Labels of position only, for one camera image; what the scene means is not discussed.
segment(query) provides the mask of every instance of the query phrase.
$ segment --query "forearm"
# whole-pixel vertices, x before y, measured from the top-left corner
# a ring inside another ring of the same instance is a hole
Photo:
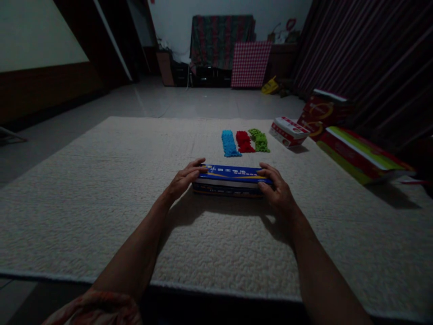
[[[371,324],[370,317],[297,208],[291,238],[305,308],[315,324]]]
[[[172,200],[161,195],[137,229],[129,236],[92,288],[126,293],[138,301],[149,284],[159,238]]]

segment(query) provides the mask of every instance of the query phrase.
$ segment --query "cardboard box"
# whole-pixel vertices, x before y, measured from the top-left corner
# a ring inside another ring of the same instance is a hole
[[[298,124],[310,132],[309,136],[315,142],[320,139],[327,128],[322,121],[311,120],[309,114],[304,111],[302,111],[301,117],[298,119]]]
[[[193,191],[199,194],[223,195],[243,198],[262,198],[259,182],[273,185],[265,177],[257,175],[261,168],[203,165],[209,171],[193,182]]]
[[[315,89],[304,106],[310,121],[321,121],[326,126],[339,125],[353,113],[355,105],[346,98]]]
[[[271,125],[269,133],[286,148],[300,145],[310,132],[287,117],[277,117]]]
[[[362,185],[416,174],[411,166],[390,153],[337,126],[326,128],[317,145]]]
[[[342,124],[354,109],[354,104],[346,98],[315,89],[298,124],[310,131],[310,138],[317,142],[327,127]]]

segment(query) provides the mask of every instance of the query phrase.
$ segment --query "sleeve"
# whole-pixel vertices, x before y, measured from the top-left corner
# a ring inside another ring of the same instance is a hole
[[[43,325],[142,324],[134,299],[126,294],[90,289],[60,308]]]

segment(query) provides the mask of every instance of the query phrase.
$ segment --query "white wall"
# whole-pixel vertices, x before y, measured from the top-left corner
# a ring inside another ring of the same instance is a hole
[[[144,14],[144,5],[140,0],[128,0],[129,10],[131,11],[132,20],[137,29],[141,46],[154,46],[150,37],[149,22]]]
[[[272,29],[296,18],[302,30],[313,0],[155,0],[149,3],[157,38],[171,44],[176,61],[189,62],[191,24],[195,15],[252,14],[257,41],[265,41]]]
[[[52,0],[0,0],[0,72],[89,61]]]

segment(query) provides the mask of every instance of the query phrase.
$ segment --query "checkered cloth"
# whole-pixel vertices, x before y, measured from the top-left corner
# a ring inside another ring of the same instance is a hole
[[[261,88],[271,52],[270,42],[237,42],[233,54],[232,88]]]

